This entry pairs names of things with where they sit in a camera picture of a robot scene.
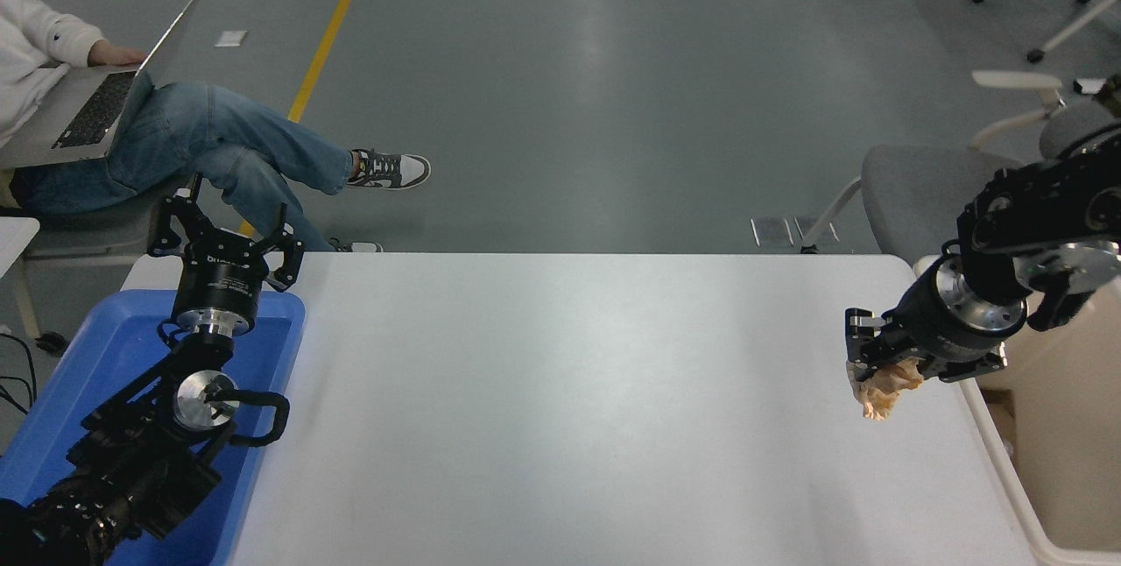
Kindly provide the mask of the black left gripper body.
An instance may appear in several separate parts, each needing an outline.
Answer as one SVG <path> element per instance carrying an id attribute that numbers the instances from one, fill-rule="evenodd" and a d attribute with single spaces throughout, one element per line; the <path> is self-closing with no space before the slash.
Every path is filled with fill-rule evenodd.
<path id="1" fill-rule="evenodd" d="M 185 247 L 175 317 L 186 312 L 217 309 L 254 317 L 269 267 L 252 239 L 216 230 Z"/>

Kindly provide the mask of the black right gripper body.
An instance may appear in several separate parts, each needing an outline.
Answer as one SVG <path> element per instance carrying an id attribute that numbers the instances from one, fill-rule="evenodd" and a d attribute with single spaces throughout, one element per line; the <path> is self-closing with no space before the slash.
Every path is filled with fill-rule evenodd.
<path id="1" fill-rule="evenodd" d="M 1006 308 L 981 298 L 960 261 L 936 261 L 912 284 L 890 322 L 928 366 L 990 366 L 1006 338 Z"/>

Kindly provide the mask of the person's hand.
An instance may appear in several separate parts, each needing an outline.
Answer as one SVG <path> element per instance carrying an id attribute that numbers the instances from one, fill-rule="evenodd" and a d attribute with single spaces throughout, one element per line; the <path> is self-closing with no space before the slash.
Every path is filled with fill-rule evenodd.
<path id="1" fill-rule="evenodd" d="M 117 46 L 106 39 L 98 39 L 89 48 L 89 67 L 100 66 L 137 66 L 148 58 L 148 54 L 137 48 Z"/>

